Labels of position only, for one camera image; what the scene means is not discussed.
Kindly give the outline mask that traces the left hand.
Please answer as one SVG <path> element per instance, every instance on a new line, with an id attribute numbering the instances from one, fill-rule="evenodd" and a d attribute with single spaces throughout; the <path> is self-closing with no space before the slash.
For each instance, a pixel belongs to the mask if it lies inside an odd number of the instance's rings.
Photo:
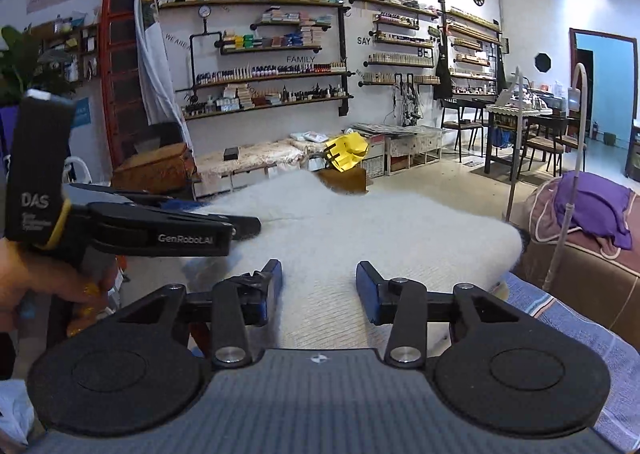
<path id="1" fill-rule="evenodd" d="M 118 265 L 111 259 L 99 281 L 85 277 L 66 263 L 21 248 L 1 238 L 1 331 L 9 333 L 17 324 L 16 308 L 29 291 L 58 296 L 78 304 L 66 335 L 74 336 L 94 324 L 107 306 L 107 292 L 115 284 Z"/>

